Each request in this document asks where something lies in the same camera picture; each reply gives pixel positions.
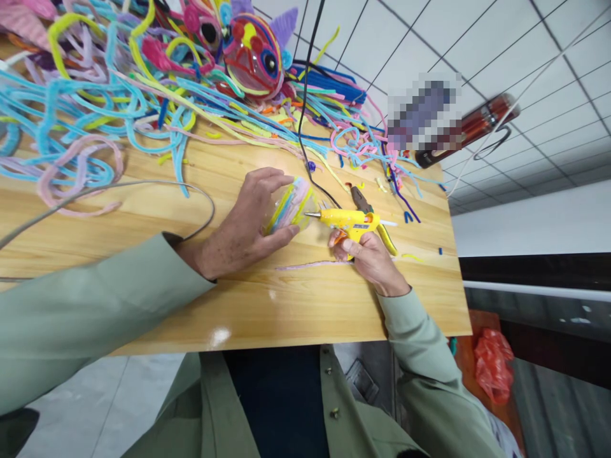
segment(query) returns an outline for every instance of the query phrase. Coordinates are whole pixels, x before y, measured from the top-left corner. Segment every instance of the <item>wooden table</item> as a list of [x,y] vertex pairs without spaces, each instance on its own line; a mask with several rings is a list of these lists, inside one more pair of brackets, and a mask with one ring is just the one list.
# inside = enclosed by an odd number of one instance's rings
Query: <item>wooden table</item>
[[[323,128],[306,133],[328,135]],[[213,131],[199,120],[196,133]],[[27,156],[31,139],[22,141],[17,156]],[[127,172],[122,181],[174,179],[171,161],[162,166],[125,143]],[[259,167],[273,166],[307,178],[303,163],[285,150],[254,146],[211,146],[190,140],[185,179],[214,199],[216,216],[200,235],[205,238],[233,206],[244,176]],[[404,223],[404,205],[383,193],[375,178],[379,165],[367,170],[330,163],[342,181],[365,183],[363,194],[383,219],[399,251],[397,267],[416,288],[426,309],[447,335],[471,334],[467,304],[456,257],[454,233],[445,193],[432,183],[421,183],[423,198],[405,180],[404,195],[422,224]],[[421,171],[442,178],[439,166]],[[314,177],[345,208],[355,208],[327,170]],[[0,253],[0,276],[36,277],[56,270],[101,260],[165,230],[186,235],[207,218],[210,208],[197,193],[186,199],[177,186],[145,184],[104,192],[71,208],[91,211],[120,200],[121,208],[97,218],[54,215],[31,228]],[[46,210],[32,183],[0,177],[0,233]],[[383,316],[368,284],[352,266],[313,267],[277,271],[278,266],[331,260],[326,248],[329,229],[314,221],[286,248],[252,268],[230,275],[191,305],[169,317],[159,328],[118,351],[118,354],[187,352],[382,340]],[[413,254],[424,262],[402,258]],[[1,284],[0,291],[13,287]]]

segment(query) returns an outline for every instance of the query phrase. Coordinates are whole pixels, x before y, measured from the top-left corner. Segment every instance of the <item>white pipe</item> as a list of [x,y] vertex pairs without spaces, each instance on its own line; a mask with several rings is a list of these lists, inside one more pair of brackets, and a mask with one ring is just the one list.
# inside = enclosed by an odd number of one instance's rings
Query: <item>white pipe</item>
[[549,286],[530,286],[511,283],[474,282],[464,280],[465,288],[492,289],[509,293],[526,293],[542,296],[563,297],[581,300],[597,300],[611,302],[611,291],[596,291],[593,289],[552,288]]

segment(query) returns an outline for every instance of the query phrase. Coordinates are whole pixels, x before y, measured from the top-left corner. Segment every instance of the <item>hand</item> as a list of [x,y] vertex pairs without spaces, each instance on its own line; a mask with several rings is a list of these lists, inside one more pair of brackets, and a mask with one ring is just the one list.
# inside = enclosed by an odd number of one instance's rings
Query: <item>hand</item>
[[341,244],[335,245],[339,235],[340,231],[336,229],[329,237],[329,248],[333,249],[335,259],[346,261],[349,254],[354,256],[358,273],[374,285],[379,295],[398,297],[412,290],[376,234],[365,232],[360,243],[345,239]]
[[180,245],[176,252],[201,276],[213,281],[250,267],[288,245],[299,233],[298,226],[290,225],[264,237],[262,225],[272,192],[293,180],[272,167],[246,174],[234,207],[218,229],[204,242]]

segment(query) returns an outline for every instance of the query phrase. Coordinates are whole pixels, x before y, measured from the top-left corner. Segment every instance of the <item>person's right hand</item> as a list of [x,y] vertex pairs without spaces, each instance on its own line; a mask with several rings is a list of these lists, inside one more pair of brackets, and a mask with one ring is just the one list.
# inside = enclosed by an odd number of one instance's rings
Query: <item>person's right hand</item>
[[398,297],[411,291],[412,288],[398,271],[382,240],[376,234],[365,232],[360,243],[345,239],[336,245],[335,240],[340,234],[336,229],[329,237],[329,248],[333,249],[335,259],[346,261],[349,254],[354,256],[358,273],[374,285],[379,295]]

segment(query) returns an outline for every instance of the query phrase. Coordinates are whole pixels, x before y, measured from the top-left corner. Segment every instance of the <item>green jacket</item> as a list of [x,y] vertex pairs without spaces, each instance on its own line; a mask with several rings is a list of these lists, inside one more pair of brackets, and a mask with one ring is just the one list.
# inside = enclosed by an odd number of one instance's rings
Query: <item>green jacket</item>
[[[0,457],[16,456],[36,425],[26,404],[214,287],[174,252],[178,242],[160,234],[0,295]],[[354,400],[332,346],[322,345],[330,456],[396,457],[417,449],[432,457],[503,457],[483,407],[464,388],[445,337],[416,294],[378,299],[404,371],[398,391],[412,436],[382,410]],[[259,456],[222,353],[186,355],[154,425],[124,456]]]

